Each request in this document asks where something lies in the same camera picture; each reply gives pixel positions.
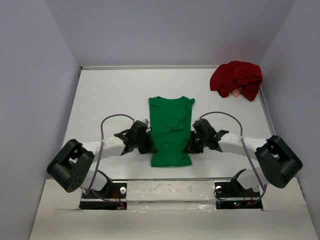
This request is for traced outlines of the green t shirt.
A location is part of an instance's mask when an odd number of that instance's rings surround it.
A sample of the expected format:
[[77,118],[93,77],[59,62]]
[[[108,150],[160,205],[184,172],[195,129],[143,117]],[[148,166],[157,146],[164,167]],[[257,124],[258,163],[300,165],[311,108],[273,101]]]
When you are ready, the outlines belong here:
[[151,138],[157,149],[152,154],[153,168],[186,167],[192,160],[184,152],[191,135],[192,110],[195,99],[182,96],[167,99],[150,97]]

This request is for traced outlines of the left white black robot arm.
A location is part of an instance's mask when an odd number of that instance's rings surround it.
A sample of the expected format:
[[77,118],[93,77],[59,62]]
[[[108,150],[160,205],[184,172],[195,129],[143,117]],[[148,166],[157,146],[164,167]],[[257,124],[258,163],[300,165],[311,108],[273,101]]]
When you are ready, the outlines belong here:
[[100,161],[126,155],[135,149],[142,155],[158,151],[147,119],[135,120],[130,129],[100,141],[67,141],[46,172],[68,193],[83,189],[86,194],[92,192],[98,198],[106,198],[113,189],[113,181],[99,170]]

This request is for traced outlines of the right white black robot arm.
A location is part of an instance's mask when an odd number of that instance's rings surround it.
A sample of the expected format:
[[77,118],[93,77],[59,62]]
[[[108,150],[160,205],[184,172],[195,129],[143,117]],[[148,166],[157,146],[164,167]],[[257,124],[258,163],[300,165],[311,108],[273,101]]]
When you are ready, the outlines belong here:
[[302,169],[303,163],[286,142],[278,135],[268,139],[243,137],[227,130],[216,131],[204,118],[192,125],[184,153],[200,154],[204,148],[221,153],[245,156],[256,160],[258,166],[240,170],[230,181],[229,189],[235,196],[242,196],[249,189],[267,185],[283,189]]

